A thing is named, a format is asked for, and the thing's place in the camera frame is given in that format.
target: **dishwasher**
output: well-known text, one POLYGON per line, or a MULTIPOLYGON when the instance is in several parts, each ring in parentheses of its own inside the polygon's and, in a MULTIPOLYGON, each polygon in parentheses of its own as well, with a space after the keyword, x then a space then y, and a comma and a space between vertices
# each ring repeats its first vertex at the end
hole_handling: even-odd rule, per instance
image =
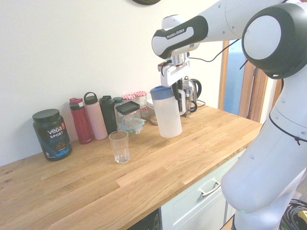
POLYGON ((160 228, 158 210, 141 219, 127 230, 162 230, 162 228, 160 228))

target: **drawer handle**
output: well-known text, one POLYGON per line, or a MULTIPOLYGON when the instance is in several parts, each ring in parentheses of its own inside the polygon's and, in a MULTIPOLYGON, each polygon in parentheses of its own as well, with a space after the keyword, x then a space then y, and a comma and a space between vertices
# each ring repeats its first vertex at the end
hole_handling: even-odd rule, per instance
POLYGON ((215 182, 215 184, 214 185, 217 185, 216 187, 214 187, 212 190, 210 190, 209 192, 204 192, 204 191, 202 191, 201 189, 200 189, 200 191, 201 191, 201 195, 202 195, 202 197, 206 197, 206 196, 208 196, 208 195, 210 195, 210 194, 212 194, 212 193, 214 193, 216 190, 218 190, 219 189, 219 187, 221 187, 221 183, 219 183, 219 182, 215 182))

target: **kettle handle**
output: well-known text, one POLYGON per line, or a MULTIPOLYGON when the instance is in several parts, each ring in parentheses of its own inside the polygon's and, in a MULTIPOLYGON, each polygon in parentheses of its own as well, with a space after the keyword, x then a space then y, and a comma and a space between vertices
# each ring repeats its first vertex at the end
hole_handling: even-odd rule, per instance
POLYGON ((199 98, 199 96, 201 95, 201 82, 197 79, 190 79, 190 80, 192 80, 192 82, 194 83, 195 88, 196 88, 196 85, 197 85, 198 90, 196 92, 196 96, 197 96, 197 98, 199 98))

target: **black lid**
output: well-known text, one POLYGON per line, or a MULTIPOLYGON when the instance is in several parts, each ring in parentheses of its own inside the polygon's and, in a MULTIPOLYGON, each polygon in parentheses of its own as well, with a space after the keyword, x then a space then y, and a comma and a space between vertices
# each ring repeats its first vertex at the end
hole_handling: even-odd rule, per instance
POLYGON ((116 110, 119 111, 123 115, 130 114, 133 111, 138 110, 139 108, 140 108, 140 105, 133 101, 116 106, 116 110))
POLYGON ((32 116, 35 122, 44 123, 56 120, 59 118, 59 110, 57 109, 46 109, 40 112, 37 112, 32 116))
POLYGON ((100 107, 103 109, 114 108, 115 101, 112 99, 111 96, 103 96, 102 98, 99 99, 99 104, 100 104, 100 107))
POLYGON ((84 103, 82 98, 70 98, 69 106, 71 110, 81 110, 84 108, 84 103))
POLYGON ((84 103, 87 104, 87 105, 95 104, 98 101, 98 98, 97 98, 96 94, 94 94, 94 96, 86 97, 90 93, 94 94, 93 92, 87 92, 84 95, 84 103))

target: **white cabinet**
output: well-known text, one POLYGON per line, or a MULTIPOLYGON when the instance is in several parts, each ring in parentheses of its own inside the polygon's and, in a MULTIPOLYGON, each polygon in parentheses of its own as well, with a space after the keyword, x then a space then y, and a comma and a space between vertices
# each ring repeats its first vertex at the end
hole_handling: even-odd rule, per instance
POLYGON ((226 215, 226 222, 235 214, 236 210, 228 204, 227 206, 227 215, 226 215))
POLYGON ((183 223, 178 230, 219 230, 224 223, 226 200, 221 189, 210 203, 202 207, 194 216, 183 223))
POLYGON ((222 176, 243 151, 160 207, 163 230, 219 230, 230 217, 220 188, 222 176))

